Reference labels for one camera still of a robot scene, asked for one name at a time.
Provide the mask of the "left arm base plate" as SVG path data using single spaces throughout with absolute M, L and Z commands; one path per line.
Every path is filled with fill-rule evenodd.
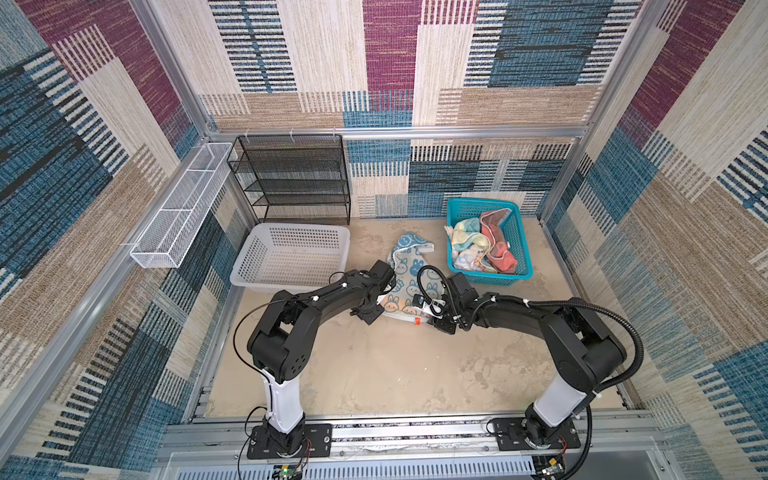
M 249 460 L 326 458 L 330 456 L 332 433 L 330 423 L 300 422 L 289 433 L 264 423 L 252 429 L 246 457 Z

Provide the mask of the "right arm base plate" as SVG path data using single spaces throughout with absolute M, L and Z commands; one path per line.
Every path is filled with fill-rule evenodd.
M 493 418 L 486 424 L 500 451 L 579 449 L 582 442 L 571 419 L 558 427 L 526 417 Z

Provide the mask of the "pastel blue letter towel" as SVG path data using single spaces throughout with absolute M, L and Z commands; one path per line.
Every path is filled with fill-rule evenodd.
M 497 270 L 486 260 L 483 250 L 475 245 L 461 251 L 453 249 L 452 265 L 457 270 L 497 273 Z

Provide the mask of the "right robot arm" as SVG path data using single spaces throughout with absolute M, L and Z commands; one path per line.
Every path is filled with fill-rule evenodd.
M 521 428 L 533 449 L 549 447 L 570 417 L 589 406 L 603 390 L 630 378 L 642 363 L 637 330 L 615 312 L 584 301 L 529 300 L 488 292 L 483 295 L 463 274 L 440 278 L 443 291 L 431 294 L 421 280 L 413 298 L 430 324 L 454 334 L 474 326 L 508 329 L 542 339 L 556 375 L 526 410 Z

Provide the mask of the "pink red towel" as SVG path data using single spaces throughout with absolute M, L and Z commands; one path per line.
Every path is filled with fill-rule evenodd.
M 496 271 L 502 274 L 514 274 L 517 259 L 509 250 L 509 245 L 502 231 L 502 224 L 509 219 L 511 210 L 501 208 L 480 215 L 481 233 L 489 240 L 486 258 Z

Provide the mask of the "blue bunny towel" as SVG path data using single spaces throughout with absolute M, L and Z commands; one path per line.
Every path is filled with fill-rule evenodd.
M 427 322 L 429 315 L 422 311 L 425 301 L 420 299 L 414 303 L 414 297 L 421 294 L 417 274 L 428 264 L 424 255 L 433 251 L 432 242 L 414 233 L 407 232 L 398 239 L 388 256 L 388 263 L 395 271 L 396 283 L 388 293 L 379 296 L 385 316 L 413 324 Z

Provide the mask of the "aluminium front rail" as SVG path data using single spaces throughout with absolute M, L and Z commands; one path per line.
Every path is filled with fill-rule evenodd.
M 320 458 L 496 453 L 577 453 L 654 450 L 665 445 L 652 415 L 645 410 L 601 410 L 567 421 L 548 441 L 534 443 L 520 412 L 480 414 L 311 417 L 299 437 Z M 276 456 L 277 443 L 257 422 L 240 418 L 208 419 L 167 428 L 156 457 L 158 465 L 233 458 L 254 450 L 260 460 Z

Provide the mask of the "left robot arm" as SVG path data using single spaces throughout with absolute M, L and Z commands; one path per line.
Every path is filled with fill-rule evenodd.
M 299 377 L 320 326 L 345 311 L 372 324 L 385 312 L 379 298 L 395 283 L 392 267 L 378 261 L 368 270 L 345 272 L 317 290 L 298 294 L 281 290 L 273 296 L 247 341 L 247 351 L 265 382 L 265 432 L 281 449 L 292 452 L 304 438 Z

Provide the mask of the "white plastic basket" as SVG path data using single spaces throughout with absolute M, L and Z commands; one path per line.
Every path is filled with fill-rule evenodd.
M 258 292 L 309 292 L 346 270 L 350 231 L 343 226 L 261 223 L 235 260 L 232 285 Z

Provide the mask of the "yellow green towel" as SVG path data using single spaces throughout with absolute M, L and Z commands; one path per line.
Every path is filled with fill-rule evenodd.
M 471 247 L 478 247 L 483 253 L 490 249 L 490 240 L 482 233 L 480 219 L 477 217 L 461 220 L 454 226 L 445 225 L 444 230 L 451 251 L 456 255 Z

